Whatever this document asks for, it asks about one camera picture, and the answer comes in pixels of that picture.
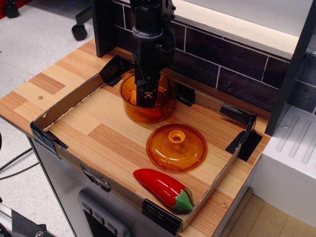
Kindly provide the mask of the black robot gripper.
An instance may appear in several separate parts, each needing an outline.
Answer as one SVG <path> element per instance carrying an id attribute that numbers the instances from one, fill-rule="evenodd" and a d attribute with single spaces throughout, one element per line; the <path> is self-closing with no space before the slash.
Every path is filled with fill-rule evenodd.
<path id="1" fill-rule="evenodd" d="M 135 61 L 136 105 L 154 107 L 158 96 L 160 71 L 173 63 L 176 46 L 175 31 L 164 27 L 159 32 L 146 33 L 133 27 L 138 49 Z"/>

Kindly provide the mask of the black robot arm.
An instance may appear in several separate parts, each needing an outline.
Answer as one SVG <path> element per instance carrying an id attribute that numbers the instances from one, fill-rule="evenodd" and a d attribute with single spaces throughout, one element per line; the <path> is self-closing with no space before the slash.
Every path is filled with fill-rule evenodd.
<path id="1" fill-rule="evenodd" d="M 138 41 L 133 53 L 136 105 L 154 107 L 162 69 L 173 63 L 175 31 L 169 23 L 176 7 L 171 0 L 131 0 L 135 24 L 133 36 Z"/>

